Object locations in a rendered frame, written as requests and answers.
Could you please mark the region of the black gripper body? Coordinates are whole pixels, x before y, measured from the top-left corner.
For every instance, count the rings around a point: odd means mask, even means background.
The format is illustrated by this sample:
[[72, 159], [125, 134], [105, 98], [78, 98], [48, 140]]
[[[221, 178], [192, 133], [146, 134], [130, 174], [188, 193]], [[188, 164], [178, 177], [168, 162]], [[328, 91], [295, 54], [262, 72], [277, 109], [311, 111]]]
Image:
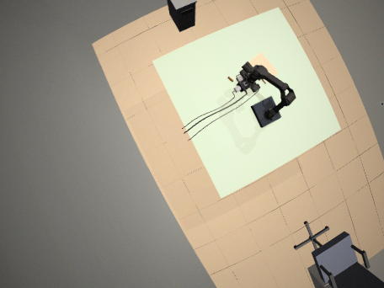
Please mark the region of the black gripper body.
[[255, 80], [252, 80], [251, 78], [250, 78], [250, 75], [248, 75], [243, 69], [242, 69], [242, 71], [239, 71], [240, 72], [240, 74], [243, 76], [243, 78], [246, 78], [246, 80], [247, 80], [247, 82], [249, 83], [249, 84], [252, 84], [251, 86], [251, 90], [255, 93], [256, 91], [258, 91], [258, 89], [260, 89], [260, 86], [259, 86], [259, 84], [257, 84], [257, 83], [255, 83], [254, 81]]

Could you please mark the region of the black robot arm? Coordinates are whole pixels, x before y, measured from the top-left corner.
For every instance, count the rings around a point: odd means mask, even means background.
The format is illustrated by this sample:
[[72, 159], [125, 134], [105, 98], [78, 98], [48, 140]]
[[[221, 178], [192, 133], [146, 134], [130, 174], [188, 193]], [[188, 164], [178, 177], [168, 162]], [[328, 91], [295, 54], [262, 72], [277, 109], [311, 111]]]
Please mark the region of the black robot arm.
[[[285, 106], [291, 105], [292, 102], [296, 99], [296, 95], [293, 89], [289, 88], [287, 83], [283, 83], [279, 78], [269, 73], [269, 70], [262, 65], [255, 65], [254, 67], [247, 61], [245, 65], [242, 66], [242, 69], [249, 74], [252, 80], [261, 80], [264, 79], [268, 83], [272, 84], [280, 90], [281, 102], [276, 106], [273, 105], [269, 110], [264, 112], [265, 120], [272, 120], [277, 116], [278, 112]], [[289, 90], [289, 93], [285, 95], [285, 91]]]

